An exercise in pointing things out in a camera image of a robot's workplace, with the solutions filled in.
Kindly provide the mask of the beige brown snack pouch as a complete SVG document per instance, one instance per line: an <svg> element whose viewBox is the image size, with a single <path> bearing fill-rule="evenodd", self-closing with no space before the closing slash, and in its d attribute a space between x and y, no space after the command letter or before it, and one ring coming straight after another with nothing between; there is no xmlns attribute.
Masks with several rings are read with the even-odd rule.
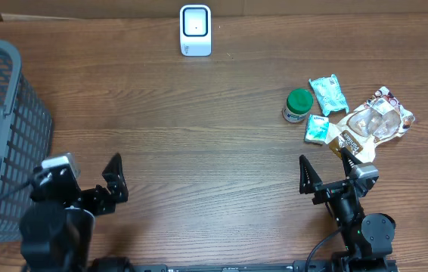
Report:
<svg viewBox="0 0 428 272"><path fill-rule="evenodd" d="M383 86L337 124L330 123L325 143L337 156L345 147L358 160L373 162L376 147L402 137L414 121L414 114Z"/></svg>

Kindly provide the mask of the teal snack packet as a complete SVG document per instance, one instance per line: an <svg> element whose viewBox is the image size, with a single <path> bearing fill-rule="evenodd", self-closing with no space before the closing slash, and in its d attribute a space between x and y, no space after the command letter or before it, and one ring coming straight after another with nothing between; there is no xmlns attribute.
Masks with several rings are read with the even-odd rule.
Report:
<svg viewBox="0 0 428 272"><path fill-rule="evenodd" d="M341 110L346 113L349 112L348 102L335 74L315 80L310 79L309 84L315 93L324 116L329 116L331 113Z"/></svg>

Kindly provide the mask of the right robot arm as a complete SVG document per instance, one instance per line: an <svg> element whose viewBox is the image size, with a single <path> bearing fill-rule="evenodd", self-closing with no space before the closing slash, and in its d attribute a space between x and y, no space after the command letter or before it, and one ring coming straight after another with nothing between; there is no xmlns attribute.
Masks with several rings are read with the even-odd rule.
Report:
<svg viewBox="0 0 428 272"><path fill-rule="evenodd" d="M383 213L366 215L361 206L365 197L379 178L378 169L371 162L362 162L347 148L340 151L345 178L325 184L304 156L299 157L301 194L313 195L315 205L323 204L334 218L337 229L320 241L304 264L294 264L304 271L332 272L390 272L397 271L392 254L392 241L396 223ZM315 253L329 240L340 235L345 250L335 252L327 261L314 261Z"/></svg>

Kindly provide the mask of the small teal tissue pack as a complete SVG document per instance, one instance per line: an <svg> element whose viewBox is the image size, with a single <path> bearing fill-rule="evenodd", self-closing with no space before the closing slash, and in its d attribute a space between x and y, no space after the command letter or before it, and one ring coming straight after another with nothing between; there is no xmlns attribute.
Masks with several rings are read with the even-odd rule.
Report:
<svg viewBox="0 0 428 272"><path fill-rule="evenodd" d="M327 117L311 114L306 123L304 141L313 144L325 144L329 124Z"/></svg>

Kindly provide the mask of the green lid white jar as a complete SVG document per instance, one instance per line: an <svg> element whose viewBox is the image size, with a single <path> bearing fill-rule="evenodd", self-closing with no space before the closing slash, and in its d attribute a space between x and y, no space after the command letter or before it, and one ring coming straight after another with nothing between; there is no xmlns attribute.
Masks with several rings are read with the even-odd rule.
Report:
<svg viewBox="0 0 428 272"><path fill-rule="evenodd" d="M313 105L311 93L303 88L291 91L286 99L282 115L288 122L301 122Z"/></svg>

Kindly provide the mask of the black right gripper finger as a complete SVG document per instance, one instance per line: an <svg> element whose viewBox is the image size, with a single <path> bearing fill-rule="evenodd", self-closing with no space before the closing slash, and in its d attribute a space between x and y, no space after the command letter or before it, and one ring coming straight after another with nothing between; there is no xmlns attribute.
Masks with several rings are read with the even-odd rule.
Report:
<svg viewBox="0 0 428 272"><path fill-rule="evenodd" d="M299 192L301 194L314 193L317 190L317 187L323 184L323 181L320 179L319 175L312 167L312 164L304 155L299 157L299 166Z"/></svg>
<svg viewBox="0 0 428 272"><path fill-rule="evenodd" d="M345 176L348 177L355 165L361 164L361 161L357 159L346 147L340 150L341 160L343 162L343 169Z"/></svg>

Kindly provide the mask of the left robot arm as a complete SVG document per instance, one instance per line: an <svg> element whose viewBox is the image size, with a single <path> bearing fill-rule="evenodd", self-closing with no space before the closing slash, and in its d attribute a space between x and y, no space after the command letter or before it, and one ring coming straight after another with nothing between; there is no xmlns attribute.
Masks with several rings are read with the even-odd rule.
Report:
<svg viewBox="0 0 428 272"><path fill-rule="evenodd" d="M44 159L28 182L34 205L20 219L20 253L25 271L133 271L126 257L97 258L88 264L88 252L96 217L113 214L128 201L122 158L113 155L98 185L81 190L72 153Z"/></svg>

